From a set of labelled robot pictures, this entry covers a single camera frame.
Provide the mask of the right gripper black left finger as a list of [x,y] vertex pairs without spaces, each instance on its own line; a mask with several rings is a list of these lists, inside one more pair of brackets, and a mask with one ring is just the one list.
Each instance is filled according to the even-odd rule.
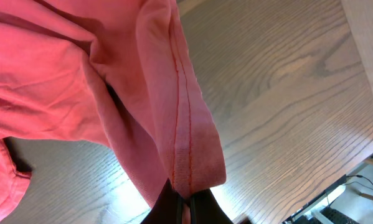
[[141,224],[181,224],[183,199],[173,189],[168,179],[154,204]]

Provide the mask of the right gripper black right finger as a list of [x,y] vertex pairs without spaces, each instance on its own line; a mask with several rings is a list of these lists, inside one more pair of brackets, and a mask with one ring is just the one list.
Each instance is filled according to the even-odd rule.
[[192,224],[233,224],[210,189],[193,194],[189,202]]

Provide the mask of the red t-shirt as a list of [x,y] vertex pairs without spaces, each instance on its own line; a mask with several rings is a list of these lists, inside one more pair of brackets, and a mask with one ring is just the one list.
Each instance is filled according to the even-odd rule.
[[0,221],[31,182],[8,137],[109,147],[150,206],[226,180],[176,1],[0,0]]

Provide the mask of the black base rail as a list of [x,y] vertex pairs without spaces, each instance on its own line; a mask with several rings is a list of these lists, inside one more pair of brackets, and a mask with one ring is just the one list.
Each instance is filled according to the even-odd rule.
[[345,192],[346,181],[347,175],[343,175],[317,197],[284,220],[282,224],[358,224],[339,210],[331,208],[332,203]]

